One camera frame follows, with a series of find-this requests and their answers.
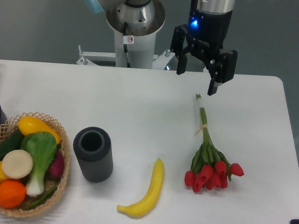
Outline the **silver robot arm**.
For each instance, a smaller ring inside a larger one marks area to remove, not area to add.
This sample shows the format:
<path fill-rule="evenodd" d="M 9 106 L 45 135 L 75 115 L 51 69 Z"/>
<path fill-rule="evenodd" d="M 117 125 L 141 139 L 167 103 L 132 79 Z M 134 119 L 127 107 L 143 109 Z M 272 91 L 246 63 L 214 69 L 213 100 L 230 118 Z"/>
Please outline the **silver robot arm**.
<path fill-rule="evenodd" d="M 83 0 L 95 13 L 104 12 L 114 32 L 118 67 L 163 69 L 154 57 L 156 34 L 165 23 L 159 0 Z M 177 58 L 177 74 L 186 70 L 188 55 L 200 60 L 210 74 L 208 94 L 232 80 L 237 52 L 225 51 L 235 0 L 191 0 L 188 20 L 174 28 L 170 52 Z"/>

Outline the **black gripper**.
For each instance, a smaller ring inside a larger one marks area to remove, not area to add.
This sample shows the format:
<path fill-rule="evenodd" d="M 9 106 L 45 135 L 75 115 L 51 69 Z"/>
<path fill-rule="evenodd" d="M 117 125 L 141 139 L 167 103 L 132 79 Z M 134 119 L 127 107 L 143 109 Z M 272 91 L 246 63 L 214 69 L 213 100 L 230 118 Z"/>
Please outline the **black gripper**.
<path fill-rule="evenodd" d="M 177 75 L 186 71 L 187 54 L 190 53 L 202 61 L 209 71 L 209 96 L 217 93 L 221 84 L 234 78 L 238 52 L 223 50 L 231 17 L 232 11 L 212 13 L 198 10 L 192 5 L 188 24 L 174 28 L 170 50 L 178 59 Z"/>

